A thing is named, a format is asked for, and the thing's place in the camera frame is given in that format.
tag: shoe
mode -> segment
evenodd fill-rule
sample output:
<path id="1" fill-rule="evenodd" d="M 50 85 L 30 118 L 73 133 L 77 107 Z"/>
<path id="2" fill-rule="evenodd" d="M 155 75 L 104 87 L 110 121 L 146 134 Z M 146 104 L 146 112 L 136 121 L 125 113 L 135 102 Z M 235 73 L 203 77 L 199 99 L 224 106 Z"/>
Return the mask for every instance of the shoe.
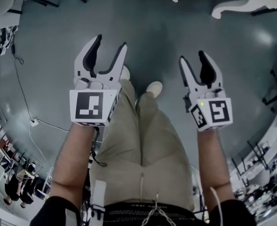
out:
<path id="1" fill-rule="evenodd" d="M 151 83 L 146 89 L 146 92 L 151 92 L 153 94 L 154 99 L 160 95 L 161 91 L 162 83 L 160 81 Z"/>
<path id="2" fill-rule="evenodd" d="M 121 71 L 120 80 L 130 80 L 130 71 L 125 65 L 123 66 L 123 70 Z"/>

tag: gray floor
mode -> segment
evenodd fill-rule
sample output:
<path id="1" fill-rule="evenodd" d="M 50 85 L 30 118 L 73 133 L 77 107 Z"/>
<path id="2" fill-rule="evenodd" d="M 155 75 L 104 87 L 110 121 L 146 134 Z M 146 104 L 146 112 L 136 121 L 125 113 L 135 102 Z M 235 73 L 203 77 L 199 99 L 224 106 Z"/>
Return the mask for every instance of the gray floor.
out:
<path id="1" fill-rule="evenodd" d="M 227 0 L 88 0 L 87 4 L 60 0 L 59 9 L 26 1 L 16 53 L 24 59 L 17 68 L 31 115 L 68 129 L 77 54 L 102 34 L 96 70 L 103 70 L 126 41 L 126 64 L 137 93 L 154 80 L 163 82 L 159 107 L 178 131 L 191 164 L 198 166 L 196 126 L 185 113 L 186 90 L 178 59 L 184 55 L 200 71 L 198 51 L 204 50 L 219 65 L 232 99 L 234 123 L 220 134 L 227 156 L 237 157 L 246 141 L 273 119 L 261 98 L 273 84 L 269 71 L 277 64 L 277 12 L 257 17 L 225 12 L 217 20 L 210 14 L 221 1 Z M 5 130 L 21 150 L 43 161 L 29 137 L 29 118 L 13 62 L 10 51 L 0 57 L 0 105 L 8 117 Z M 54 164 L 66 133 L 39 124 L 31 134 Z"/>

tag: cable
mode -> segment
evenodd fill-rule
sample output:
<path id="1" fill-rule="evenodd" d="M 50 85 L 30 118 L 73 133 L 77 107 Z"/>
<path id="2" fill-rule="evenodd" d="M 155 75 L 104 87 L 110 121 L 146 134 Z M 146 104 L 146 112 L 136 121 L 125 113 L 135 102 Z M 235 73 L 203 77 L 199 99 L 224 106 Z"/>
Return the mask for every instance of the cable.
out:
<path id="1" fill-rule="evenodd" d="M 29 114 L 29 117 L 31 118 L 30 110 L 29 110 L 29 107 L 28 107 L 28 104 L 27 104 L 27 101 L 26 101 L 26 98 L 25 98 L 25 95 L 24 95 L 24 90 L 22 89 L 22 86 L 21 86 L 21 83 L 20 83 L 20 80 L 19 80 L 18 70 L 17 70 L 17 66 L 16 66 L 16 61 L 18 61 L 21 65 L 23 65 L 24 64 L 24 60 L 19 58 L 19 57 L 16 57 L 15 53 L 13 54 L 13 56 L 14 56 L 14 67 L 15 67 L 15 70 L 16 70 L 16 75 L 17 75 L 18 83 L 19 83 L 22 95 L 24 97 L 27 113 Z"/>
<path id="2" fill-rule="evenodd" d="M 29 134 L 30 134 L 30 138 L 32 140 L 32 142 L 34 143 L 35 147 L 37 147 L 36 143 L 34 142 L 32 136 L 31 136 L 31 123 L 29 122 Z M 44 158 L 44 160 L 50 165 L 51 169 L 53 170 L 53 166 L 48 162 L 48 160 L 45 158 L 45 156 L 43 155 L 42 151 L 39 149 L 39 147 L 37 147 L 37 149 L 39 150 L 39 152 L 41 153 L 42 157 Z"/>
<path id="3" fill-rule="evenodd" d="M 48 124 L 48 123 L 45 122 L 45 121 L 42 121 L 42 120 L 37 120 L 37 121 L 42 122 L 42 123 L 44 123 L 44 124 L 46 124 L 46 125 L 48 125 L 48 126 L 51 126 L 51 127 L 57 128 L 57 129 L 60 129 L 60 130 L 62 130 L 62 131 L 70 132 L 69 130 L 65 130 L 65 129 L 61 128 L 61 127 L 53 126 L 53 125 L 51 125 L 51 124 Z M 95 141 L 95 142 L 98 142 L 98 143 L 103 143 L 102 141 L 96 141 L 98 137 L 99 137 L 99 134 L 97 135 L 97 137 L 95 138 L 94 141 Z"/>
<path id="4" fill-rule="evenodd" d="M 62 130 L 62 131 L 69 132 L 69 130 L 62 129 L 61 127 L 58 127 L 58 126 L 53 126 L 53 125 L 51 125 L 51 124 L 46 123 L 45 121 L 42 121 L 42 120 L 37 120 L 37 121 L 42 122 L 42 123 L 44 123 L 44 124 L 46 124 L 46 125 L 48 125 L 48 126 L 51 126 L 51 127 L 57 128 L 57 129 L 60 129 L 60 130 Z"/>
<path id="5" fill-rule="evenodd" d="M 107 163 L 105 163 L 105 162 L 99 162 L 99 161 L 95 158 L 95 156 L 96 156 L 96 154 L 95 154 L 95 146 L 96 146 L 96 143 L 98 142 L 98 141 L 97 141 L 97 138 L 98 138 L 99 135 L 100 135 L 100 129 L 99 129 L 98 127 L 95 127 L 95 130 L 96 130 L 96 136 L 95 136 L 95 139 L 93 140 L 90 154 L 91 154 L 92 158 L 95 160 L 95 162 L 96 162 L 97 164 L 99 164 L 101 167 L 107 167 Z"/>
<path id="6" fill-rule="evenodd" d="M 218 208 L 219 208 L 219 214 L 220 214 L 220 222 L 221 222 L 221 226 L 223 226 L 223 215 L 222 215 L 222 209 L 221 209 L 221 203 L 220 203 L 220 199 L 219 199 L 219 196 L 217 194 L 217 192 L 212 188 L 210 187 L 210 190 L 212 191 L 217 203 L 218 203 Z"/>

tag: person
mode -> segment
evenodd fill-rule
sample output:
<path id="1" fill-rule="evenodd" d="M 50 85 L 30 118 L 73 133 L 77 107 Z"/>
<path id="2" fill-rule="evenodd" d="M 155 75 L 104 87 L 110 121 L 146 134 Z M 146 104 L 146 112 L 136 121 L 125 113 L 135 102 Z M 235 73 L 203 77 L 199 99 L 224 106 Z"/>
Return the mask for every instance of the person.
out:
<path id="1" fill-rule="evenodd" d="M 7 181 L 5 183 L 5 191 L 7 196 L 4 198 L 4 202 L 8 206 L 12 205 L 13 201 L 18 201 L 20 198 L 21 188 L 23 188 L 23 186 L 25 185 L 28 176 L 25 175 L 24 178 L 21 178 L 17 176 L 17 174 L 23 169 L 26 169 L 26 166 L 27 162 L 25 162 L 23 165 L 16 165 L 13 163 L 12 168 L 10 167 Z M 35 167 L 36 165 L 34 163 L 30 164 L 27 169 L 28 172 L 34 173 Z"/>
<path id="2" fill-rule="evenodd" d="M 34 199 L 32 197 L 36 184 L 38 182 L 38 177 L 35 177 L 34 180 L 32 179 L 27 179 L 24 190 L 20 196 L 20 199 L 22 203 L 20 206 L 24 209 L 27 204 L 32 204 L 34 202 Z"/>
<path id="3" fill-rule="evenodd" d="M 5 191 L 7 196 L 3 201 L 8 205 L 12 205 L 13 201 L 18 201 L 20 198 L 22 181 L 19 181 L 13 171 L 9 172 L 5 183 Z"/>
<path id="4" fill-rule="evenodd" d="M 155 100 L 162 84 L 153 82 L 135 103 L 129 79 L 124 67 L 119 101 L 90 169 L 92 198 L 96 180 L 107 184 L 103 225 L 205 226 L 192 213 L 192 176 L 186 153 Z M 72 125 L 55 163 L 50 198 L 31 226 L 81 224 L 79 210 L 94 132 L 94 127 Z M 244 203 L 234 197 L 218 132 L 198 132 L 198 150 L 210 225 L 220 225 L 219 209 L 225 226 L 234 222 L 256 225 Z M 156 205 L 161 211 L 152 214 Z"/>

